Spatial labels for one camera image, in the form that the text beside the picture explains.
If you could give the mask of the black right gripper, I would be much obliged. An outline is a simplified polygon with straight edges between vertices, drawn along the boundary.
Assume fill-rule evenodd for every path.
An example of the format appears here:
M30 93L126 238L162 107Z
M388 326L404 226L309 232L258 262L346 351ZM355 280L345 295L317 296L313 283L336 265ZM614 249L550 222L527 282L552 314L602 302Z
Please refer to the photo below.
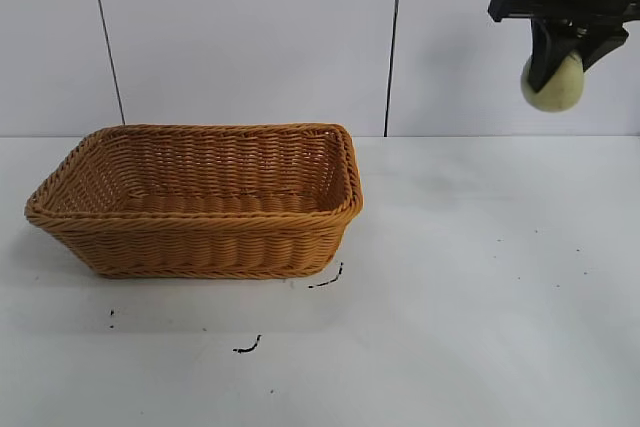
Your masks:
M528 84L538 93L569 55L569 39L576 39L570 56L584 72L622 47L625 25L639 19L639 0L490 0L488 13L495 22L529 21Z

